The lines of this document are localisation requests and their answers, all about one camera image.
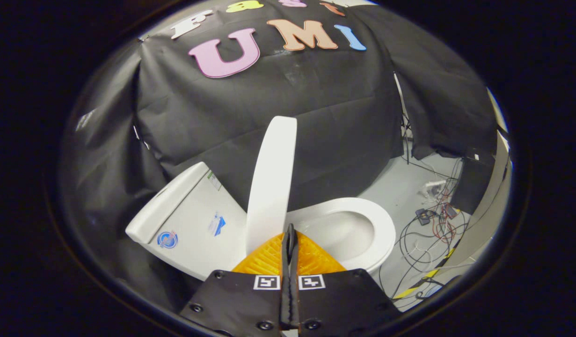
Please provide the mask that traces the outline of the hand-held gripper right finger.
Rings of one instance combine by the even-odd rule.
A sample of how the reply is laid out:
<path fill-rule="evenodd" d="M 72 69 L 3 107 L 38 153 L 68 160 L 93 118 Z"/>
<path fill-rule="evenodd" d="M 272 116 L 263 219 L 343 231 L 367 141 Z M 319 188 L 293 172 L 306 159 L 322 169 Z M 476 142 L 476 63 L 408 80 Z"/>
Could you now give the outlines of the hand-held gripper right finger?
<path fill-rule="evenodd" d="M 288 226 L 288 329 L 299 337 L 364 337 L 401 311 L 364 269 L 303 275 L 303 243 Z"/>

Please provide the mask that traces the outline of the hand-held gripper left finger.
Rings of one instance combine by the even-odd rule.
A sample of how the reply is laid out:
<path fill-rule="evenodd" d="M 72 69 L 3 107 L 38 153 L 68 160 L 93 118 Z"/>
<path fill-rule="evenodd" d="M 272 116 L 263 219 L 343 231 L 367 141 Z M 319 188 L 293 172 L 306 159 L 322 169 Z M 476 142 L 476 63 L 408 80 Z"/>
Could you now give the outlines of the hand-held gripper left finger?
<path fill-rule="evenodd" d="M 214 270 L 181 316 L 230 337 L 281 337 L 293 329 L 293 225 L 284 232 L 278 275 Z"/>

